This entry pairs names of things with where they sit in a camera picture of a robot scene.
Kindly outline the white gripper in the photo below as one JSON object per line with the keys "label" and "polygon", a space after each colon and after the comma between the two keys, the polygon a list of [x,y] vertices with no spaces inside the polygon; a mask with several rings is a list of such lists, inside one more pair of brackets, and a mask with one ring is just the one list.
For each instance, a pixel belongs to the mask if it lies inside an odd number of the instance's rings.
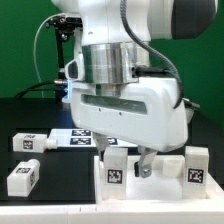
{"label": "white gripper", "polygon": [[173,78],[141,77],[137,83],[123,85],[119,97],[97,96],[93,85],[75,82],[71,114],[77,127],[95,132],[100,159],[109,146],[106,136],[140,145],[135,176],[147,178],[157,151],[178,149],[188,139],[185,106],[177,98]]}

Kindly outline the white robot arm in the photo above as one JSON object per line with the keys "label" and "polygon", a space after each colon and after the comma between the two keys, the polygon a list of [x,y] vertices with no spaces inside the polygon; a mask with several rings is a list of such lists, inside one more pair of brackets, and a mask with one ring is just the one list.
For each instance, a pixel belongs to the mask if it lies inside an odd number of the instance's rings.
{"label": "white robot arm", "polygon": [[90,130],[99,155],[109,137],[138,146],[135,173],[148,177],[159,152],[188,139],[183,84],[153,39],[191,39],[214,20],[218,0],[51,0],[76,35],[66,66],[75,125]]}

